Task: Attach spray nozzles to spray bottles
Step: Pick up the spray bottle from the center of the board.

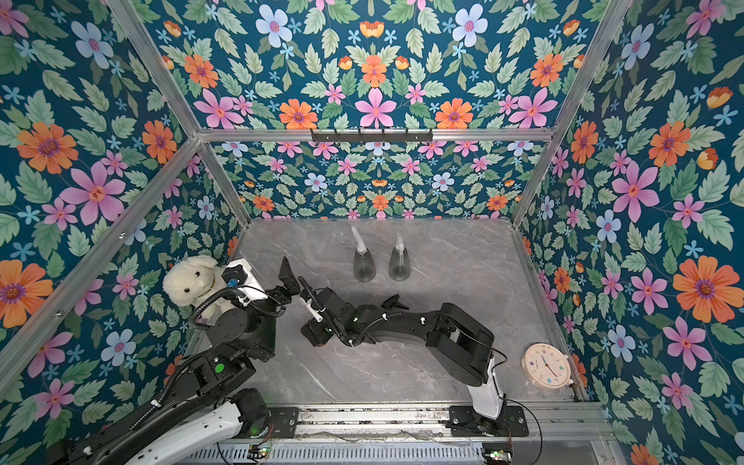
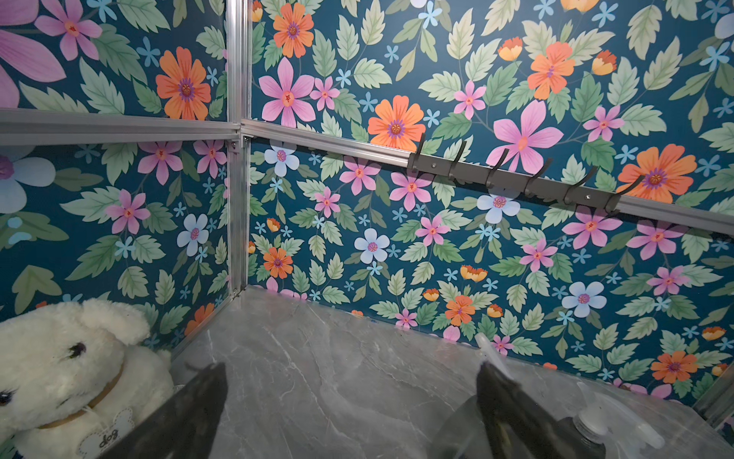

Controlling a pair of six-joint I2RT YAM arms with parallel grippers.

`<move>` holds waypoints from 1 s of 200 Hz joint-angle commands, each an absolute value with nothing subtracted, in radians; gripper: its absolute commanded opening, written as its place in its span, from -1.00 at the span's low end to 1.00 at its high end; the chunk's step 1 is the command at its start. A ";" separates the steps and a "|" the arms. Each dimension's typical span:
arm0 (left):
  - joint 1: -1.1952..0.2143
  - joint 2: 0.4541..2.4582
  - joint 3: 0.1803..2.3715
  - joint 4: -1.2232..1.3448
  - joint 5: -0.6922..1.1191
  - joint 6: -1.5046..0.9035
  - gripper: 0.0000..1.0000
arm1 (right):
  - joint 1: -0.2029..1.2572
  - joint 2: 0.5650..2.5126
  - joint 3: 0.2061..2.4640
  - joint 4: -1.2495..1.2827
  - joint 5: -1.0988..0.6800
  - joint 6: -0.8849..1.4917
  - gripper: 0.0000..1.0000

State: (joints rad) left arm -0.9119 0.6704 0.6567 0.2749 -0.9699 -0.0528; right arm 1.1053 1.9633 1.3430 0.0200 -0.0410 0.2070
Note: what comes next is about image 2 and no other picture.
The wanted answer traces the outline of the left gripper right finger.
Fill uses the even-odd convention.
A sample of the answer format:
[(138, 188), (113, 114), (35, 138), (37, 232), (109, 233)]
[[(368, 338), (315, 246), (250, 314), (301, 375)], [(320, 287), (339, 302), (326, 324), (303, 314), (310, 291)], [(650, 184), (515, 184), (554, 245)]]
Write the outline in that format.
[(573, 457), (573, 447), (554, 429), (554, 418), (497, 366), (481, 364), (476, 389), (492, 457)]

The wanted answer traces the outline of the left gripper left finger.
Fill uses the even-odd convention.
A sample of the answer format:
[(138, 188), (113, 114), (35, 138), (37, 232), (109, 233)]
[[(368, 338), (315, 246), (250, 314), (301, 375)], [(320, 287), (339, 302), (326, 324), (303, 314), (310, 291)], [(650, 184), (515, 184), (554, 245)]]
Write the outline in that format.
[(229, 393), (224, 363), (198, 373), (103, 458), (208, 458)]

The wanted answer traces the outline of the white spray nozzle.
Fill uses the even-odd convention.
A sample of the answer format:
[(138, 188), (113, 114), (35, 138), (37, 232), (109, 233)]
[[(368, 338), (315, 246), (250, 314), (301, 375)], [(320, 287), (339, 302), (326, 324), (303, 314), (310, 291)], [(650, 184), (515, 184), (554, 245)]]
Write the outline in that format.
[(664, 447), (661, 434), (626, 405), (591, 390), (584, 382), (576, 385), (585, 405), (572, 423), (591, 448), (588, 458), (642, 458), (646, 448)]
[(475, 340), (479, 346), (483, 361), (495, 367), (504, 377), (513, 380), (512, 373), (505, 364), (504, 356), (494, 347), (494, 342), (484, 333), (477, 333)]

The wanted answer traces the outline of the grey translucent spray bottle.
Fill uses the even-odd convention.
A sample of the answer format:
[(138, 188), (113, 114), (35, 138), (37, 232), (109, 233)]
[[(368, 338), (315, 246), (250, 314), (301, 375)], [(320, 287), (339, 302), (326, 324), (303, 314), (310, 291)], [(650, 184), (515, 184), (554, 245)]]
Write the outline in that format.
[(491, 458), (477, 397), (469, 397), (443, 423), (427, 451), (428, 458)]

